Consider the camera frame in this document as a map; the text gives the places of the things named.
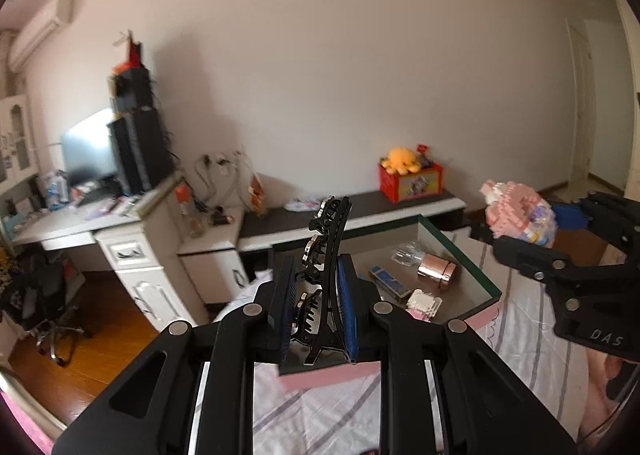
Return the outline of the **person's hand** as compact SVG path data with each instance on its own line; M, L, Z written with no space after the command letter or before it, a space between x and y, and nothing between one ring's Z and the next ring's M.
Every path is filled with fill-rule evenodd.
M587 360L589 397L594 397L606 409L612 409L617 403L620 390L625 387L639 364L591 349L587 350Z

